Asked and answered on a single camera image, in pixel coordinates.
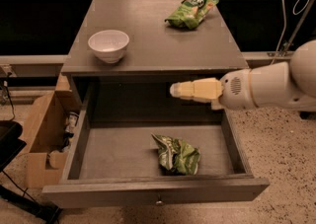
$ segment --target speckled floor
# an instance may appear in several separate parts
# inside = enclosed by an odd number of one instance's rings
[[[23,124],[30,106],[15,106],[16,121]],[[0,118],[11,117],[0,107]],[[255,177],[271,185],[252,202],[206,203],[144,207],[66,209],[59,223],[316,223],[316,119],[302,120],[298,112],[259,109],[233,112],[232,117]],[[6,172],[24,187],[26,156],[17,157]],[[4,175],[0,184],[14,190]],[[46,202],[40,190],[28,193]],[[40,219],[0,200],[1,224],[37,224]]]

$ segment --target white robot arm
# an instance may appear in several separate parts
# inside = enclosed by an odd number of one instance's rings
[[[289,63],[238,70],[220,80],[176,83],[170,93],[175,98],[211,103],[214,110],[281,107],[316,112],[316,40],[298,48]]]

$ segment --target black cable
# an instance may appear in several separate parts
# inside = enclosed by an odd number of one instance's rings
[[[10,118],[9,120],[13,120],[15,117],[16,117],[16,115],[15,115],[15,113],[14,113],[14,106],[13,106],[13,103],[12,103],[12,100],[11,100],[11,96],[10,96],[10,92],[9,92],[9,89],[8,89],[8,80],[9,80],[9,77],[11,76],[11,72],[9,72],[8,74],[7,74],[7,80],[6,80],[6,83],[5,83],[5,88],[6,88],[6,91],[7,91],[7,95],[8,95],[8,98],[9,98],[9,102],[10,102],[10,105],[11,105],[11,110],[12,110],[12,115],[13,115],[13,117],[12,118]]]
[[[12,184],[18,188],[23,194],[26,194],[34,203],[38,204],[38,202],[33,199],[28,193],[27,193],[27,190],[26,189],[22,189],[21,187],[19,187],[12,179],[11,177],[5,172],[5,171],[2,171],[2,173],[12,182]]]

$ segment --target open cardboard box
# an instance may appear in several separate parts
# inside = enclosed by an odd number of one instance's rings
[[[67,152],[57,150],[63,144],[63,134],[69,112],[78,112],[66,79],[59,77],[56,89],[36,99],[24,123],[22,139],[27,142],[27,187],[56,185],[62,175]]]

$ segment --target chip bag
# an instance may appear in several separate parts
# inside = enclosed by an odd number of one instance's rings
[[[152,134],[158,146],[159,164],[172,175],[195,175],[200,153],[184,140]]]
[[[165,22],[177,28],[195,29],[219,0],[184,0]]]

